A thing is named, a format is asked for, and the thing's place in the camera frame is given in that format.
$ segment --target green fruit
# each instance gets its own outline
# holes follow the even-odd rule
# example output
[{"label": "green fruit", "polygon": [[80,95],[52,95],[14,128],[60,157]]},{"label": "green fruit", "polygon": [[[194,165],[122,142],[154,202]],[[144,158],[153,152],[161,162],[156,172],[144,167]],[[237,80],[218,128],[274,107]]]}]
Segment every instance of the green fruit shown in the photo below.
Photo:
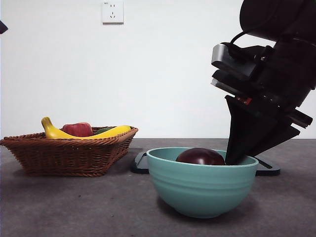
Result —
[{"label": "green fruit", "polygon": [[102,132],[106,132],[108,130],[112,129],[112,127],[105,127],[105,128],[100,128],[96,133],[95,135],[99,134],[99,133],[102,133]]}]

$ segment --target black cable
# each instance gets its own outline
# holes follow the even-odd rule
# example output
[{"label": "black cable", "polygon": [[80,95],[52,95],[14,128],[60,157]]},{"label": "black cable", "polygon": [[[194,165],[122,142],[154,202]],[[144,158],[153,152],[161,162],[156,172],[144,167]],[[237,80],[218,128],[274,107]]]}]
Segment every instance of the black cable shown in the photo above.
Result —
[{"label": "black cable", "polygon": [[278,7],[281,5],[282,0],[279,0],[278,3],[276,4],[275,9],[272,11],[272,14],[262,23],[260,23],[258,26],[255,26],[253,28],[250,28],[249,30],[246,31],[242,31],[241,33],[239,33],[238,35],[236,35],[232,40],[231,40],[231,44],[234,44],[234,42],[242,37],[243,35],[248,34],[249,32],[258,29],[259,27],[262,27],[263,25],[265,25],[268,21],[270,21],[272,19],[272,17],[274,16],[274,14],[277,12]]}]

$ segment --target dark red round fruit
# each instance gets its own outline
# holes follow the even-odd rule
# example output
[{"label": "dark red round fruit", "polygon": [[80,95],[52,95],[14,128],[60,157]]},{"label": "dark red round fruit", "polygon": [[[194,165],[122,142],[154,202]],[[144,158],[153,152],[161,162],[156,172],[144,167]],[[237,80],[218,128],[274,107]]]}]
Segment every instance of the dark red round fruit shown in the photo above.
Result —
[{"label": "dark red round fruit", "polygon": [[179,154],[176,161],[192,164],[225,165],[224,158],[216,151],[206,148],[191,148]]}]

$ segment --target bowl rim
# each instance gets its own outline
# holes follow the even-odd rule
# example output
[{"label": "bowl rim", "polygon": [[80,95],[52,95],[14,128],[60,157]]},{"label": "bowl rim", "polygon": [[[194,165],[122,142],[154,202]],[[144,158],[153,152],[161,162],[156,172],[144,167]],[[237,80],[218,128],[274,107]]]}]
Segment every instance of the bowl rim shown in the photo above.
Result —
[{"label": "bowl rim", "polygon": [[[254,157],[250,157],[250,156],[247,156],[248,158],[252,159],[254,162],[252,164],[241,164],[241,165],[212,165],[212,164],[192,164],[192,163],[184,163],[184,162],[178,162],[178,161],[173,161],[173,160],[167,160],[167,159],[162,159],[162,158],[159,158],[159,157],[155,157],[153,155],[150,154],[150,152],[152,151],[156,151],[156,150],[164,150],[164,149],[175,149],[175,148],[186,148],[186,149],[191,149],[191,148],[194,148],[194,147],[158,147],[158,148],[152,148],[148,151],[146,151],[146,155],[148,157],[151,157],[151,158],[155,158],[155,159],[158,159],[158,160],[163,160],[163,161],[166,161],[166,162],[169,162],[169,163],[178,163],[178,164],[181,164],[181,165],[193,165],[193,166],[202,166],[202,167],[220,167],[220,168],[232,168],[232,167],[238,167],[238,168],[242,168],[242,167],[252,167],[252,166],[256,166],[259,164],[259,161],[254,158]],[[212,149],[216,152],[227,152],[225,150],[219,150],[219,149]]]}]

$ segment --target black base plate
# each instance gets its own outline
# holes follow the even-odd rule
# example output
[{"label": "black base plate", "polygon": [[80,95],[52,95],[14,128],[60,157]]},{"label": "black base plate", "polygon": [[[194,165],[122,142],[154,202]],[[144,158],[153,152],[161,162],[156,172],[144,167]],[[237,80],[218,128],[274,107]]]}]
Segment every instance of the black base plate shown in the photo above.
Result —
[{"label": "black base plate", "polygon": [[[256,175],[258,176],[275,176],[280,174],[280,168],[271,162],[255,157],[258,162]],[[140,152],[135,160],[132,161],[130,171],[136,174],[149,174],[146,152]]]}]

